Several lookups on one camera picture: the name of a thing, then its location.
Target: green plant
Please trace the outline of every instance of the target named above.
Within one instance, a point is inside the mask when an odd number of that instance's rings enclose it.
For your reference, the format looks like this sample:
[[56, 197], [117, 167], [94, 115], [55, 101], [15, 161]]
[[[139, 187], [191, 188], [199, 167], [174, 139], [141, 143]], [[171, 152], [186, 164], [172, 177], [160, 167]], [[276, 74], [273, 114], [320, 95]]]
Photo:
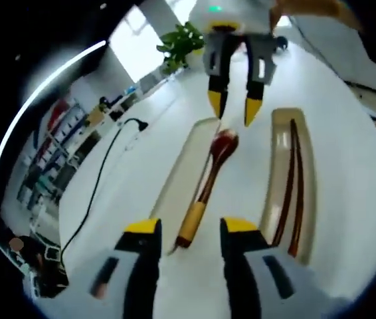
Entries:
[[163, 45], [157, 45], [157, 50], [164, 54], [166, 74], [174, 73], [181, 67], [187, 67], [187, 54], [204, 47], [204, 38], [190, 22], [176, 25], [176, 30], [163, 35]]

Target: spoon handle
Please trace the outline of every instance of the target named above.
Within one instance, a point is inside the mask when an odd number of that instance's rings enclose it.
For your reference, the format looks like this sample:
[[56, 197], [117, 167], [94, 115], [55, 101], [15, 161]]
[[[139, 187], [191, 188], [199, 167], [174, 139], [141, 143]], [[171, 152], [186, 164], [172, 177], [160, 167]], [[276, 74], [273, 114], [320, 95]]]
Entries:
[[216, 165], [215, 162], [212, 164], [212, 168], [210, 170], [209, 176], [207, 177], [207, 181], [204, 184], [203, 190], [199, 196], [198, 201], [207, 205], [209, 202], [210, 195], [212, 194], [212, 189], [216, 181], [217, 174], [221, 166]]
[[181, 229], [176, 237], [176, 247], [188, 248], [191, 245], [200, 226], [205, 210], [205, 203], [198, 201], [192, 204], [183, 219]]

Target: red spoon head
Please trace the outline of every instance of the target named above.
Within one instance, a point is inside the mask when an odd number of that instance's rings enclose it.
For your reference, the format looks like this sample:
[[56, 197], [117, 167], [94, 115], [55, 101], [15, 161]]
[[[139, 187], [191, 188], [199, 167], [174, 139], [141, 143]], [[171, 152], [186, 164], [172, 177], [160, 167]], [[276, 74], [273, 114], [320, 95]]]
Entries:
[[238, 134], [231, 129], [220, 131], [212, 142], [210, 152], [216, 163], [222, 164], [238, 147]]

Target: window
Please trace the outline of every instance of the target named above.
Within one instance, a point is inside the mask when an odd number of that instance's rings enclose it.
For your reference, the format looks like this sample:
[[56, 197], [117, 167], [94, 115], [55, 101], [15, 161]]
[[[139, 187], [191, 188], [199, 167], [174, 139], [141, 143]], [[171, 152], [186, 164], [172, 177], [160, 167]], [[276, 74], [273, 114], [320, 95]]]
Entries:
[[283, 15], [279, 22], [276, 24], [276, 27], [291, 27], [292, 26], [292, 23], [290, 21], [290, 19], [286, 16], [286, 15]]
[[134, 82], [154, 71], [163, 62], [155, 48], [162, 45], [138, 7], [132, 7], [110, 37], [110, 46]]
[[128, 14], [124, 17], [124, 21], [136, 34], [141, 33], [143, 28], [148, 25], [147, 19], [137, 7], [133, 7], [132, 10], [128, 12]]
[[166, 2], [183, 25], [189, 20], [189, 14], [193, 10], [196, 0], [166, 0]]

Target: small box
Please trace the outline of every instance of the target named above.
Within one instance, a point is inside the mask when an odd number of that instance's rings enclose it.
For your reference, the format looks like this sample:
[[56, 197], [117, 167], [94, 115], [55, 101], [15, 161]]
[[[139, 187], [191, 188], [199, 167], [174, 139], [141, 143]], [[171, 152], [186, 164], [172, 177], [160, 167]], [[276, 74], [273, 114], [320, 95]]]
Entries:
[[88, 127], [97, 126], [104, 119], [104, 113], [101, 112], [100, 106], [97, 105], [91, 113], [89, 113], [88, 118], [86, 119], [89, 122]]

